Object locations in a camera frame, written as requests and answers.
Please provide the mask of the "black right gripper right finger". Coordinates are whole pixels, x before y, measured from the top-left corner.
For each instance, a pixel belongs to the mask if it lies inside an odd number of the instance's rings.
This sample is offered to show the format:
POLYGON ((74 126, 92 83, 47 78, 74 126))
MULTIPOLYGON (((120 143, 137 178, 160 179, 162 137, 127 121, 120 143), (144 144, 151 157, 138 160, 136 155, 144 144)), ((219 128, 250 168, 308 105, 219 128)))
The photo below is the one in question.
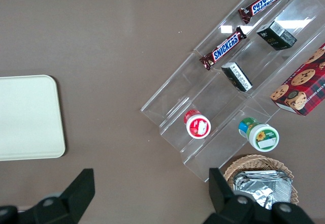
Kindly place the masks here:
POLYGON ((249 197, 235 194, 218 168, 209 169, 209 195, 215 212, 204 223, 314 223, 295 204, 277 202, 268 210, 249 197))

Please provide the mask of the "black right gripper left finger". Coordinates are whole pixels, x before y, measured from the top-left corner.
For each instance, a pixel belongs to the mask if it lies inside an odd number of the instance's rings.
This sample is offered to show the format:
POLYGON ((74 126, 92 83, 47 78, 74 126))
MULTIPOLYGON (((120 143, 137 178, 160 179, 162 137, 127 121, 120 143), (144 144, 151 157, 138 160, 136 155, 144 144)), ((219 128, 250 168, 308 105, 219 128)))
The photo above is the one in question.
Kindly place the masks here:
POLYGON ((83 169, 58 197, 45 198, 23 212, 1 206, 1 223, 78 223, 94 194, 94 171, 83 169))

